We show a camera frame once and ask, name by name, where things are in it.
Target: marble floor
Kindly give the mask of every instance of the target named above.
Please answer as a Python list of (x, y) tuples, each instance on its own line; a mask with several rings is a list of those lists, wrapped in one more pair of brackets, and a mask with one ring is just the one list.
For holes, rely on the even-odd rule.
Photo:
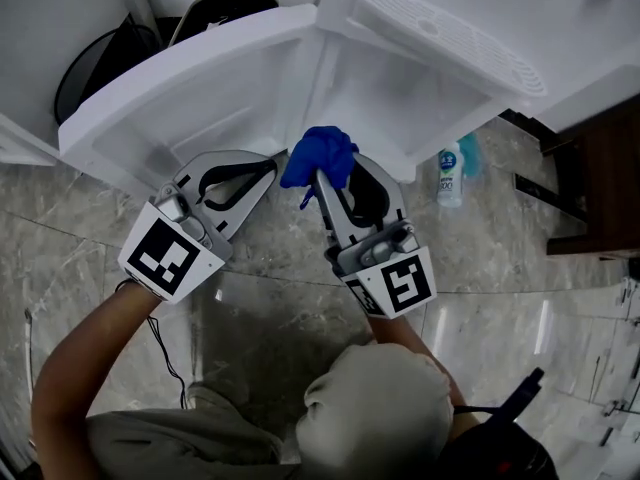
[[(512, 173), (555, 190), (553, 162), (500, 119), (477, 137), (483, 170), (465, 182), (461, 208), (436, 203), (435, 158), (403, 187), (439, 291), (410, 321), (471, 403), (501, 403), (535, 366), (545, 369), (544, 389), (520, 422), (559, 454), (558, 432), (578, 432), (581, 411), (606, 403), (615, 384), (605, 365), (616, 346), (624, 348), (629, 315), (617, 299), (625, 267), (594, 257), (548, 258), (546, 240), (576, 233), (578, 224), (516, 193)], [(278, 158), (281, 167), (285, 161)], [(311, 380), (346, 345), (370, 339), (323, 258), (317, 204), (298, 209), (303, 194), (274, 184), (233, 238), (235, 254), (223, 271), (188, 303), (163, 305), (155, 315), (187, 382), (215, 384), (246, 417), (285, 439)], [(33, 314), (37, 376), (55, 345), (123, 279), (116, 259), (140, 207), (64, 164), (0, 164), (0, 443), (19, 467), (33, 453), (24, 310)], [(178, 395), (143, 327), (92, 412), (177, 407)], [(293, 447), (287, 457), (295, 457)]]

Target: refrigerator door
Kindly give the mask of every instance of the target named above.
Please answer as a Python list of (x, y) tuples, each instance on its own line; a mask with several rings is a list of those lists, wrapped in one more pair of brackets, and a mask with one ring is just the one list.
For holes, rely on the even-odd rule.
[(302, 128), (338, 126), (393, 178), (412, 182), (419, 164), (505, 108), (389, 48), (327, 34)]
[(300, 137), (324, 42), (316, 7), (212, 28), (118, 77), (59, 130), (62, 160), (139, 197), (205, 151), (273, 155)]
[(538, 71), (471, 18), (457, 0), (321, 0), (318, 25), (404, 53), (508, 105), (546, 96)]

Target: black bag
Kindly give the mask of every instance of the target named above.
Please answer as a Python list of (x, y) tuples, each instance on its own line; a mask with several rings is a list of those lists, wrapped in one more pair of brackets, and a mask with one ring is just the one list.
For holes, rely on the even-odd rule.
[(436, 478), (558, 480), (549, 453), (514, 423), (540, 391), (543, 375), (536, 368), (502, 407), (456, 407), (454, 414), (488, 412), (492, 416), (445, 447), (436, 464)]

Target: bottle label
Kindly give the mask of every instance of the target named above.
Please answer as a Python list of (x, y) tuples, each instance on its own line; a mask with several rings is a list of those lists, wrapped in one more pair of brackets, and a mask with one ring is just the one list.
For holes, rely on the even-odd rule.
[(449, 174), (456, 166), (457, 159), (451, 151), (443, 151), (440, 153), (440, 169), (444, 174)]
[(451, 192), (453, 190), (453, 178), (440, 178), (440, 192)]

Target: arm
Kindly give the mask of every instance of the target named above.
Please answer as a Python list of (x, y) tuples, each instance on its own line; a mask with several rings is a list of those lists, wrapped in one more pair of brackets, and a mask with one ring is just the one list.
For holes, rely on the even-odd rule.
[[(451, 386), (449, 397), (451, 398), (451, 404), (454, 407), (467, 405), (467, 402), (462, 395), (462, 391), (460, 391), (455, 379), (442, 365), (442, 363), (431, 353), (429, 348), (411, 328), (405, 317), (399, 317), (394, 320), (369, 318), (369, 325), (371, 326), (373, 336), (378, 343), (396, 343), (408, 348), (411, 352), (424, 354), (431, 358), (438, 369), (449, 377), (449, 384)], [(454, 416), (453, 427), (449, 434), (449, 441), (453, 441), (455, 438), (476, 425), (478, 425), (478, 420), (472, 414), (459, 414)]]
[(31, 420), (47, 480), (99, 478), (85, 418), (109, 370), (160, 299), (128, 283), (87, 316), (47, 359), (33, 394)]

